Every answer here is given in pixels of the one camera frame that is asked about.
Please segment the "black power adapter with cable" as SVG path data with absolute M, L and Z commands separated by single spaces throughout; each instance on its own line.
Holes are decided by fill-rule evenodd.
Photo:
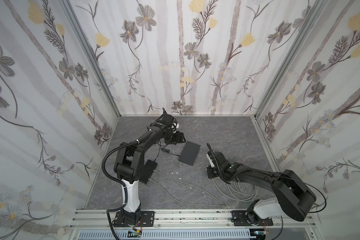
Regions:
M 171 153 L 171 150 L 167 149 L 167 145 L 164 145 L 164 146 L 160 145 L 160 147 L 161 147 L 162 152 L 176 156 L 176 157 L 180 157 L 180 155 L 178 155 L 178 154 Z

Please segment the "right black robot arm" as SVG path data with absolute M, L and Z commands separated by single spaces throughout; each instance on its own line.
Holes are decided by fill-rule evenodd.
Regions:
M 257 225 L 269 217 L 288 216 L 303 222 L 312 211 L 317 197 L 312 186 L 303 182 L 295 172 L 267 172 L 251 168 L 241 163 L 230 163 L 223 153 L 209 150 L 207 167 L 209 179 L 220 178 L 226 184 L 246 183 L 272 192 L 275 197 L 254 200 L 247 208 L 245 221 Z

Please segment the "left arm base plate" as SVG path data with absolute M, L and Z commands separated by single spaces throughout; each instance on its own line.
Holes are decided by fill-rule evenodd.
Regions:
M 154 211 L 137 211 L 136 213 L 120 211 L 113 218 L 112 225 L 113 227 L 153 227 L 154 220 Z

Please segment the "black ribbed network switch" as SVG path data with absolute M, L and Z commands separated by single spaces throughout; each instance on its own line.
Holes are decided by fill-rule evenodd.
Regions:
M 147 162 L 145 163 L 144 167 L 143 167 L 143 172 L 142 175 L 139 179 L 140 183 L 143 184 L 147 184 L 149 179 L 151 178 L 152 174 L 154 173 L 154 170 L 156 169 L 156 167 L 158 166 L 158 164 L 152 160 L 147 160 Z

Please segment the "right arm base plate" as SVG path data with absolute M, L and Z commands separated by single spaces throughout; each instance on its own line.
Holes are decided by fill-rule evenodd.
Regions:
M 268 227 L 274 225 L 271 218 L 261 219 L 254 212 L 231 211 L 231 214 L 231 222 L 235 227 Z

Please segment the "aluminium mounting rail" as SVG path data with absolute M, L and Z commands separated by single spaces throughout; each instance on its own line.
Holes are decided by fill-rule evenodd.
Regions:
M 237 229 L 231 209 L 211 210 L 154 210 L 153 217 L 140 221 L 135 226 L 118 227 L 121 229 L 166 230 L 166 229 Z M 317 226 L 311 216 L 303 222 L 297 222 L 288 216 L 272 217 L 273 224 L 260 223 L 257 226 L 246 225 L 245 228 L 259 228 L 267 231 L 284 229 L 316 229 Z M 109 230 L 105 210 L 77 210 L 68 229 L 69 230 Z

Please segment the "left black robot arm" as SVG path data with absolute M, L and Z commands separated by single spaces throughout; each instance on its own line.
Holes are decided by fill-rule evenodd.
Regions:
M 147 127 L 142 136 L 129 143 L 121 143 L 104 156 L 102 172 L 108 179 L 121 184 L 123 191 L 122 206 L 107 210 L 108 217 L 110 213 L 116 213 L 115 219 L 109 220 L 112 227 L 137 226 L 140 223 L 139 181 L 141 177 L 153 172 L 151 169 L 145 171 L 145 167 L 157 166 L 155 161 L 145 163 L 145 153 L 162 139 L 167 145 L 185 143 L 185 136 L 178 128 L 177 120 L 163 109 L 162 115 Z

